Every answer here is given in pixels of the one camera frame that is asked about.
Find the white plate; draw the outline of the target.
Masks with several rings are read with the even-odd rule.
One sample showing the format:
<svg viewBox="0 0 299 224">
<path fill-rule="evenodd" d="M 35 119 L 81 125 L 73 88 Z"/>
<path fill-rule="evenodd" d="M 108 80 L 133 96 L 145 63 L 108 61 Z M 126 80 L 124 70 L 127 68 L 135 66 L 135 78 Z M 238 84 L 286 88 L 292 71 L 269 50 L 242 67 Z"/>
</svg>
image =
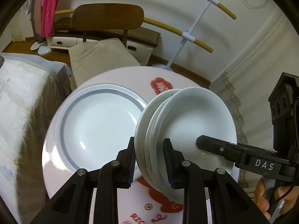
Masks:
<svg viewBox="0 0 299 224">
<path fill-rule="evenodd" d="M 114 160 L 135 134 L 145 100 L 117 84 L 94 84 L 74 91 L 57 112 L 53 139 L 70 173 L 93 171 Z"/>
</svg>

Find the white slippers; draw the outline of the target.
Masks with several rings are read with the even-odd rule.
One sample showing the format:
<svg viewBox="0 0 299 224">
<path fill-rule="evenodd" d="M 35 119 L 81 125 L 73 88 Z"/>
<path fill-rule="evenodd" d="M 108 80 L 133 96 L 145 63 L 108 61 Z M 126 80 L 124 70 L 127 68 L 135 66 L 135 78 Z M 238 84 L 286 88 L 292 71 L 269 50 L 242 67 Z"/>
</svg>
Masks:
<svg viewBox="0 0 299 224">
<path fill-rule="evenodd" d="M 44 42 L 40 43 L 39 41 L 36 41 L 31 47 L 31 51 L 38 51 L 38 54 L 40 56 L 45 56 L 47 54 L 50 54 L 53 50 L 48 46 L 48 41 L 45 40 Z"/>
</svg>

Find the white bar stand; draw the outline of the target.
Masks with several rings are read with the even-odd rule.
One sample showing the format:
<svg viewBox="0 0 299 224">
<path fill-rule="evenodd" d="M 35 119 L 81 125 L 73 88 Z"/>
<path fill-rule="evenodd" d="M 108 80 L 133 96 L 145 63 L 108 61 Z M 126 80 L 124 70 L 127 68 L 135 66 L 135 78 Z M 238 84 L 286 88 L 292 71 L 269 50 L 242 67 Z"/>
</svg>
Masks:
<svg viewBox="0 0 299 224">
<path fill-rule="evenodd" d="M 208 1 L 208 3 L 206 4 L 206 6 L 204 7 L 203 11 L 198 15 L 198 17 L 193 22 L 193 24 L 191 25 L 191 27 L 187 31 L 182 32 L 180 34 L 180 36 L 182 37 L 182 40 L 181 40 L 181 42 L 179 44 L 179 47 L 178 47 L 176 53 L 167 62 L 167 64 L 166 65 L 163 65 L 163 64 L 153 64 L 152 67 L 156 67 L 156 68 L 161 68 L 161 69 L 166 69 L 166 70 L 172 71 L 172 69 L 170 67 L 173 64 L 174 60 L 177 58 L 177 56 L 180 54 L 180 52 L 181 52 L 182 48 L 185 46 L 186 42 L 187 41 L 192 42 L 192 43 L 195 42 L 196 38 L 192 36 L 192 34 L 194 32 L 194 29 L 196 28 L 198 22 L 201 20 L 201 18 L 203 17 L 203 15 L 205 14 L 205 12 L 207 11 L 207 9 L 209 8 L 209 6 L 211 4 L 212 3 L 210 3 Z"/>
</svg>

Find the white bowl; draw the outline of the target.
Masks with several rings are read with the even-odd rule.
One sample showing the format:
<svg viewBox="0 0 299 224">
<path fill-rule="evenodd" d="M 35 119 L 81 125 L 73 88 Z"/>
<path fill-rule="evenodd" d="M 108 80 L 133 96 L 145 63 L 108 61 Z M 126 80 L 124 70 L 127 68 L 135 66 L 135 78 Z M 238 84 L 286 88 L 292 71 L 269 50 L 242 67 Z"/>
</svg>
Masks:
<svg viewBox="0 0 299 224">
<path fill-rule="evenodd" d="M 180 91 L 180 88 L 177 89 L 171 89 L 164 91 L 158 95 L 156 95 L 154 98 L 152 98 L 144 110 L 142 111 L 142 114 L 140 115 L 136 130 L 135 130 L 135 136 L 134 136 L 134 148 L 135 148 L 135 155 L 137 160 L 138 168 L 146 180 L 146 182 L 153 187 L 156 190 L 159 190 L 157 187 L 157 184 L 153 181 L 153 179 L 150 177 L 149 172 L 147 170 L 147 166 L 145 164 L 145 157 L 144 157 L 144 145 L 145 145 L 145 135 L 147 132 L 147 128 L 149 126 L 149 122 L 155 112 L 155 110 L 169 97 L 173 96 L 175 93 Z"/>
<path fill-rule="evenodd" d="M 197 148 L 196 140 L 205 135 L 230 143 L 237 142 L 235 124 L 225 103 L 205 88 L 190 87 L 176 92 L 162 107 L 152 129 L 149 157 L 152 174 L 160 191 L 171 201 L 182 204 L 184 191 L 173 190 L 168 182 L 163 156 L 163 140 L 203 169 L 233 171 L 233 163 Z"/>
<path fill-rule="evenodd" d="M 149 118 L 147 123 L 147 132 L 145 134 L 145 140 L 144 140 L 144 158 L 145 158 L 145 165 L 147 168 L 147 172 L 150 176 L 149 184 L 156 189 L 157 191 L 160 191 L 158 185 L 155 182 L 155 178 L 153 176 L 151 164 L 150 164 L 150 145 L 151 145 L 151 139 L 152 139 L 152 133 L 154 124 L 156 122 L 157 116 L 154 116 L 156 110 L 160 107 L 161 104 L 163 104 L 165 101 L 167 101 L 170 97 L 172 97 L 175 93 L 180 91 L 180 88 L 177 89 L 171 89 L 164 91 L 160 93 L 159 95 L 156 95 L 147 105 L 146 109 L 149 110 L 147 116 Z"/>
</svg>

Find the pink hanging cloth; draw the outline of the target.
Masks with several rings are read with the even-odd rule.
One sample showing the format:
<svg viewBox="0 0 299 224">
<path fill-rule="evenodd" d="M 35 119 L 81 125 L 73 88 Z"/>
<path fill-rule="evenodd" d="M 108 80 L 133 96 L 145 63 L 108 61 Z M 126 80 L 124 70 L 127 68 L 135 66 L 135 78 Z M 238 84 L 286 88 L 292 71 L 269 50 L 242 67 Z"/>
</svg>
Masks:
<svg viewBox="0 0 299 224">
<path fill-rule="evenodd" d="M 43 42 L 54 34 L 54 14 L 59 0 L 32 0 L 31 24 L 36 41 Z"/>
</svg>

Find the beige cushion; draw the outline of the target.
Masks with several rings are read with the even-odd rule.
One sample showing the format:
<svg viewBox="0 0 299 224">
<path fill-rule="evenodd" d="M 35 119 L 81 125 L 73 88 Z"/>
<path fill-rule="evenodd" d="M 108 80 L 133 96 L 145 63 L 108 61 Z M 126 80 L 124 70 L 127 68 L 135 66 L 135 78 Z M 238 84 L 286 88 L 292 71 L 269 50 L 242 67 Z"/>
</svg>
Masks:
<svg viewBox="0 0 299 224">
<path fill-rule="evenodd" d="M 118 38 L 80 43 L 72 46 L 68 53 L 72 70 L 71 90 L 98 74 L 120 67 L 140 65 Z"/>
</svg>

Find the white bed cover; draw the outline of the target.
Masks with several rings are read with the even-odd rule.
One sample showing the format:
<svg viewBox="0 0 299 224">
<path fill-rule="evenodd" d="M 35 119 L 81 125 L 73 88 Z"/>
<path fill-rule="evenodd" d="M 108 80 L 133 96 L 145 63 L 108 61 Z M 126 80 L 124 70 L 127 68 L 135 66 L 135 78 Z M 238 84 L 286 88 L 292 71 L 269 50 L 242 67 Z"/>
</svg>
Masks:
<svg viewBox="0 0 299 224">
<path fill-rule="evenodd" d="M 71 73 L 63 62 L 1 53 L 1 197 L 17 223 L 31 222 L 45 205 L 41 152 L 71 92 Z"/>
</svg>

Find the left beige curtain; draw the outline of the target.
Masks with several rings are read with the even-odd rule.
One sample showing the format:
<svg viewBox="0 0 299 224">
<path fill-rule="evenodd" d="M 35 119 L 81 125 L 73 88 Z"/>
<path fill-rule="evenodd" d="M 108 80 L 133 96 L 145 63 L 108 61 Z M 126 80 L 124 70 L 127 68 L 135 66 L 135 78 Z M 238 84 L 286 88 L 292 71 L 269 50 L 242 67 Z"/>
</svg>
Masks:
<svg viewBox="0 0 299 224">
<path fill-rule="evenodd" d="M 276 8 L 210 86 L 227 105 L 239 143 L 272 150 L 268 97 L 282 72 L 298 75 L 298 34 Z"/>
</svg>

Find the brown wooden chair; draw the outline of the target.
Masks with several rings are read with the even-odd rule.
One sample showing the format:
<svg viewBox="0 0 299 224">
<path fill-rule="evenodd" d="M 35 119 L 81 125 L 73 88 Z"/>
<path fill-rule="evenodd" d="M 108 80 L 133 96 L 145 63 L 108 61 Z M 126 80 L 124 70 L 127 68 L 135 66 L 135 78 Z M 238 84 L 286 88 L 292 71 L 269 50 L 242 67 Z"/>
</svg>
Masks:
<svg viewBox="0 0 299 224">
<path fill-rule="evenodd" d="M 72 26 L 84 34 L 91 31 L 122 29 L 124 46 L 128 30 L 137 29 L 144 20 L 142 7 L 132 4 L 96 3 L 77 7 L 73 13 Z"/>
</svg>

